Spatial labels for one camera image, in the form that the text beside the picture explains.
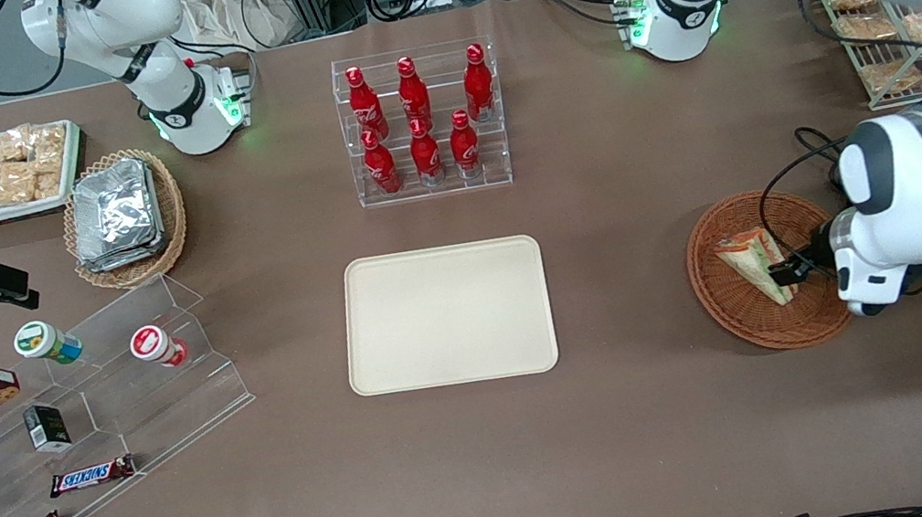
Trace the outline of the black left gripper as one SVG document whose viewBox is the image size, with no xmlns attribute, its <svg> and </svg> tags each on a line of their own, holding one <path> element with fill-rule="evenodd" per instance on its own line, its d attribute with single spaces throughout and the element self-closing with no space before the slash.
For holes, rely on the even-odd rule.
<svg viewBox="0 0 922 517">
<path fill-rule="evenodd" d="M 833 222 L 834 219 L 829 219 L 814 228 L 809 240 L 801 243 L 801 246 L 782 247 L 785 250 L 784 261 L 768 266 L 768 274 L 774 284 L 779 287 L 799 285 L 814 270 L 827 276 L 835 274 L 836 264 L 830 236 Z"/>
</svg>

